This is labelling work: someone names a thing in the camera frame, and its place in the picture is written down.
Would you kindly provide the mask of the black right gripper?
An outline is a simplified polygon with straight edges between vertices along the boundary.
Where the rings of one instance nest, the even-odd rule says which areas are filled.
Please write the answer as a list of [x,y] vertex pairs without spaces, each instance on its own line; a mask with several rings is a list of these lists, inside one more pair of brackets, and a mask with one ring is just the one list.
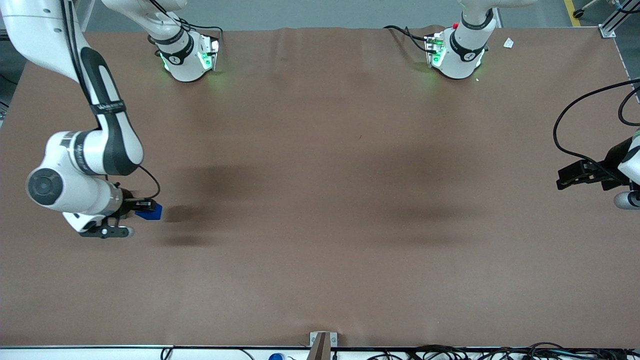
[[156,211],[157,203],[154,199],[135,199],[135,196],[128,189],[121,189],[122,203],[118,208],[118,218],[125,219],[133,212],[150,214]]

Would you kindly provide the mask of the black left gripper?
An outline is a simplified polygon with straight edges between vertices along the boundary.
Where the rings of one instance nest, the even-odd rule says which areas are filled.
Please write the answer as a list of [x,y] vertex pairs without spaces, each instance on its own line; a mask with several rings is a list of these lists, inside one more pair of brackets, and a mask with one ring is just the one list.
[[[613,146],[607,153],[604,164],[620,171],[626,177],[637,176],[637,137],[632,136]],[[603,191],[622,186],[619,178],[604,175],[599,164],[588,160],[578,160],[557,171],[556,187],[563,191],[568,187],[583,183],[601,182]]]

